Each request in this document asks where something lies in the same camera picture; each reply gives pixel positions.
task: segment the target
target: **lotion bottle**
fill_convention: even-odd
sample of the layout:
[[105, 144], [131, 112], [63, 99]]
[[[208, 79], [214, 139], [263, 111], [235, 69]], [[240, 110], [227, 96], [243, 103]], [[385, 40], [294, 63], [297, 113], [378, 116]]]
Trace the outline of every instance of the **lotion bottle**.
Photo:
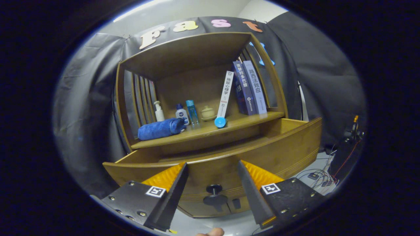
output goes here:
[[154, 102], [154, 104], [156, 106], [156, 111], [155, 111], [156, 120], [157, 121], [164, 121], [165, 120], [165, 117], [163, 116], [163, 110], [162, 110], [162, 108], [159, 105], [160, 102], [159, 101], [156, 101], [156, 102]]
[[175, 112], [175, 116], [177, 118], [184, 119], [184, 125], [186, 125], [186, 126], [189, 125], [188, 114], [186, 113], [186, 110], [182, 108], [182, 104], [181, 103], [178, 103], [176, 105], [176, 108], [177, 108], [177, 110]]

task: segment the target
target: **rolled towel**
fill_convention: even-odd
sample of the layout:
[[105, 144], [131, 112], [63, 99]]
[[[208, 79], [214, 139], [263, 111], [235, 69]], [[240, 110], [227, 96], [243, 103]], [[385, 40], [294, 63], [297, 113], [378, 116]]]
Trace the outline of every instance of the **rolled towel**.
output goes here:
[[143, 125], [139, 128], [138, 136], [140, 140], [158, 139], [179, 134], [186, 129], [184, 119], [171, 118], [164, 121], [154, 122]]

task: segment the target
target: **wooden cabinet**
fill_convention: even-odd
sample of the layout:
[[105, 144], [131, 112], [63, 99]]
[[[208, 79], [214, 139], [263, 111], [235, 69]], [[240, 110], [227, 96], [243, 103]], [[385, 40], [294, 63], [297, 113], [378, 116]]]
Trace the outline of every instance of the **wooden cabinet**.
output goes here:
[[[274, 88], [276, 107], [267, 104], [266, 114], [240, 114], [232, 92], [225, 128], [217, 128], [213, 122], [200, 122], [197, 126], [188, 126], [181, 134], [166, 138], [140, 141], [134, 137], [125, 107], [125, 70], [132, 72], [134, 78], [154, 83], [166, 118], [175, 117], [176, 103], [188, 99], [194, 100], [197, 110], [204, 105], [216, 110], [226, 71], [249, 42], [256, 45], [267, 65], [271, 84], [262, 86]], [[121, 62], [116, 82], [117, 111], [124, 139], [132, 152], [116, 163], [103, 163], [103, 166], [119, 185], [123, 185], [130, 180], [143, 181], [186, 161], [189, 177], [178, 205], [182, 212], [202, 218], [249, 210], [237, 173], [239, 160], [289, 178], [316, 159], [320, 144], [321, 118], [310, 122], [287, 119], [283, 90], [269, 60], [252, 33], [211, 33], [157, 45]], [[148, 106], [147, 94], [133, 97], [144, 107]], [[138, 115], [138, 124], [143, 125], [147, 114]], [[206, 186], [211, 184], [220, 184], [223, 187], [220, 194], [228, 197], [221, 212], [203, 203], [203, 198], [209, 195]], [[238, 201], [240, 208], [235, 207]]]

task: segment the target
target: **blue bottle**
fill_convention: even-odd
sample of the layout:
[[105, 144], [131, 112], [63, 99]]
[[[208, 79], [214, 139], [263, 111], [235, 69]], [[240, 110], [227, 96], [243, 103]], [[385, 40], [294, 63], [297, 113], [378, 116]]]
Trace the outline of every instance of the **blue bottle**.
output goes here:
[[188, 113], [190, 116], [190, 121], [192, 125], [198, 124], [198, 116], [197, 111], [195, 110], [194, 101], [193, 100], [187, 100], [185, 101], [186, 107], [188, 108]]

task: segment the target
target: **navy blue book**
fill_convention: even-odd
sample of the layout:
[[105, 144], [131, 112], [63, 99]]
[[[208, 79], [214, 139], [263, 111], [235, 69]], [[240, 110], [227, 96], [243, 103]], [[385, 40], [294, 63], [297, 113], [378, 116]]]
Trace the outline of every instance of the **navy blue book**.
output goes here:
[[245, 115], [254, 115], [257, 112], [247, 73], [240, 61], [234, 61], [233, 63], [235, 91], [236, 98], [238, 100], [239, 112]]

